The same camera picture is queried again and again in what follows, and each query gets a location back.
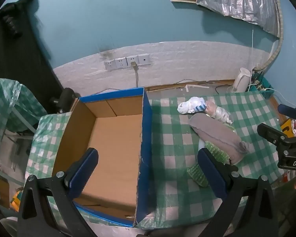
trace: silver curtain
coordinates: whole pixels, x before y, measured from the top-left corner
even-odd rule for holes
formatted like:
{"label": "silver curtain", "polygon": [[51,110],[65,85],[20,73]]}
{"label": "silver curtain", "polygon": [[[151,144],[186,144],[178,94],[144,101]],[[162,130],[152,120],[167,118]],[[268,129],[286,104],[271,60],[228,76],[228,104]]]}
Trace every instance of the silver curtain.
{"label": "silver curtain", "polygon": [[196,0],[196,3],[224,16],[258,24],[279,37],[277,0]]}

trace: screw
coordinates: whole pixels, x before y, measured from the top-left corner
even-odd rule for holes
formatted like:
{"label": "screw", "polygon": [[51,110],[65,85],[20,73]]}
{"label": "screw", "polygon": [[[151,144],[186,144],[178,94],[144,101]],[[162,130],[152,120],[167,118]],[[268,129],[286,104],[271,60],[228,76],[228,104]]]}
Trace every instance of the screw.
{"label": "screw", "polygon": [[263,181],[267,181],[267,176],[266,176],[266,175],[261,175],[261,179],[262,179]]}
{"label": "screw", "polygon": [[34,178],[35,178],[35,175],[30,175],[27,179],[28,179],[29,181],[33,181]]}
{"label": "screw", "polygon": [[60,178],[60,177],[63,177],[64,174],[65,174],[65,173],[64,173],[63,171],[59,171],[59,172],[57,172],[56,176],[57,176],[58,178]]}
{"label": "screw", "polygon": [[236,171],[231,172],[231,175],[232,175],[233,177],[239,177],[239,173],[236,172]]}

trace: green basket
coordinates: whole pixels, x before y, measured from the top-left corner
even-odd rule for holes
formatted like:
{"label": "green basket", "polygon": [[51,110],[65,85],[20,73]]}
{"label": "green basket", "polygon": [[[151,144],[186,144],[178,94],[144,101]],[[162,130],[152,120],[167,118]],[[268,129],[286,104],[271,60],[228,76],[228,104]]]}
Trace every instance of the green basket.
{"label": "green basket", "polygon": [[[258,75],[259,75],[259,73],[254,73],[253,78],[257,77]],[[270,83],[265,79],[264,76],[261,75],[257,80],[262,83],[262,88],[273,88],[270,85]],[[265,90],[265,91],[260,90],[259,86],[260,86],[260,84],[250,86],[250,91],[259,91],[265,99],[269,99],[272,96],[272,94],[274,93],[274,90]]]}

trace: black cloth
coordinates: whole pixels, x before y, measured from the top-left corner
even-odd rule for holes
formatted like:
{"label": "black cloth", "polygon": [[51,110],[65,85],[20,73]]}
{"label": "black cloth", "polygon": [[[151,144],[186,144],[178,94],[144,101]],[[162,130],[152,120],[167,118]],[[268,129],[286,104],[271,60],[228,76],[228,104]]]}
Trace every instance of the black cloth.
{"label": "black cloth", "polygon": [[56,113],[50,99],[60,97],[62,86],[33,34],[26,9],[32,1],[19,0],[0,9],[0,78],[24,84],[48,113]]}

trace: blue cardboard box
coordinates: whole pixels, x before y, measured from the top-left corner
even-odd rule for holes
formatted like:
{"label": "blue cardboard box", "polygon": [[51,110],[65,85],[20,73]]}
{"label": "blue cardboard box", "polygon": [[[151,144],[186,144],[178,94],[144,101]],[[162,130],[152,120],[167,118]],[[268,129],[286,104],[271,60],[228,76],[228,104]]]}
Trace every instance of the blue cardboard box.
{"label": "blue cardboard box", "polygon": [[98,165],[74,199],[79,209],[127,227],[148,214],[151,123],[144,88],[78,100],[61,139],[53,174],[67,170],[89,147],[98,151]]}

